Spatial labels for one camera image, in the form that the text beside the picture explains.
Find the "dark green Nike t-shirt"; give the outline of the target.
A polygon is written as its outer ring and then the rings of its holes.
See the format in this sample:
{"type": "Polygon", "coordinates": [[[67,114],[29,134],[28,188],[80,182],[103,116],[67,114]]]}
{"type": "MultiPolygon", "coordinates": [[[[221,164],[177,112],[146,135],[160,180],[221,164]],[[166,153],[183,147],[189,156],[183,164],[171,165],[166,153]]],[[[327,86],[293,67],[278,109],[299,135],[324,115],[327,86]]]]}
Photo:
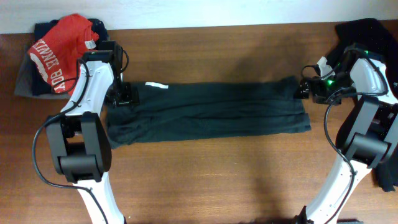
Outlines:
{"type": "Polygon", "coordinates": [[[139,104],[110,108],[111,147],[142,142],[185,141],[311,129],[294,77],[265,83],[132,83],[139,104]]]}

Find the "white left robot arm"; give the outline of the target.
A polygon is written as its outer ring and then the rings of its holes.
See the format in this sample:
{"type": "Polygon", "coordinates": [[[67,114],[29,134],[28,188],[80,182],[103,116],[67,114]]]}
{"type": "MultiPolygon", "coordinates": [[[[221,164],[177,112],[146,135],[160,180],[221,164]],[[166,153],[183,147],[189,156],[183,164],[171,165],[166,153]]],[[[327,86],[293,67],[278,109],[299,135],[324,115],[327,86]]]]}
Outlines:
{"type": "Polygon", "coordinates": [[[93,223],[125,223],[109,180],[112,151],[100,120],[102,107],[133,107],[139,94],[123,81],[127,52],[115,41],[77,59],[75,89],[68,103],[40,127],[46,131],[55,171],[66,178],[57,188],[77,190],[93,223]]]}

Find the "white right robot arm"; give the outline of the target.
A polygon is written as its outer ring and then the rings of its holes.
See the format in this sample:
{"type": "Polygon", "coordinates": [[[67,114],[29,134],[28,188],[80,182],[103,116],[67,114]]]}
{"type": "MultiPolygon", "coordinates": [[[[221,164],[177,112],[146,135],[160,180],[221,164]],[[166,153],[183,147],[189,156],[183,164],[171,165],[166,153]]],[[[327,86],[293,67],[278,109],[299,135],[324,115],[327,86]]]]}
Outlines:
{"type": "Polygon", "coordinates": [[[363,45],[346,47],[334,67],[322,57],[313,68],[316,76],[303,77],[295,97],[327,106],[323,128],[337,156],[318,195],[293,222],[339,223],[356,186],[397,149],[397,98],[387,79],[384,56],[363,45]],[[353,99],[354,107],[332,140],[328,117],[345,98],[353,99]]]}

